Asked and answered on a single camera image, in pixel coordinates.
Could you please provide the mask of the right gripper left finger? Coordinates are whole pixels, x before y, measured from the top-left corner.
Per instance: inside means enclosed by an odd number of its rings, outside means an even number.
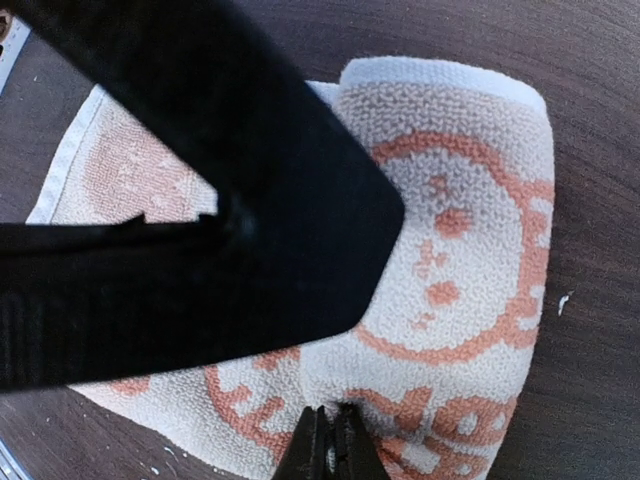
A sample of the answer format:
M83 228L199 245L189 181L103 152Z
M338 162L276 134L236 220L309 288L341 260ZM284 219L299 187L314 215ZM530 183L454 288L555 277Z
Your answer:
M329 429L323 407L305 407L272 479L330 479L327 463Z

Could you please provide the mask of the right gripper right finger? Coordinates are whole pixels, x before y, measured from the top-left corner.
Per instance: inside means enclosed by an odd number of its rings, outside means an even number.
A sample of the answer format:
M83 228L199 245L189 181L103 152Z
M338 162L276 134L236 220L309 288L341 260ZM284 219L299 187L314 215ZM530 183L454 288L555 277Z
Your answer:
M385 469L356 405L343 404L334 421L334 479L384 479Z

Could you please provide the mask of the orange bunny pattern towel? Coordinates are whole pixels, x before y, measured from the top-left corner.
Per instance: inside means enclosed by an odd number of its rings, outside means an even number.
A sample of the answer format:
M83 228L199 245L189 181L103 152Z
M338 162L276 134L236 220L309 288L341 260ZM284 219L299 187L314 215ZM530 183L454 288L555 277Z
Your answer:
M340 403L360 407L390 477L483 479L541 317L554 205L545 102L498 72L406 57L355 59L315 90L406 206L361 324L78 392L249 479L273 474L305 407Z

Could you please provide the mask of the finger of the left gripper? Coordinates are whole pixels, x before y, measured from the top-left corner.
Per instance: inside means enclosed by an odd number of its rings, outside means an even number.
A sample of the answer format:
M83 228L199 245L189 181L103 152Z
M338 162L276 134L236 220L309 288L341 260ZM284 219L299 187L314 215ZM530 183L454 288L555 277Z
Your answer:
M346 332L403 201L230 1L10 1L214 187L189 223L1 228L1 386L215 364Z

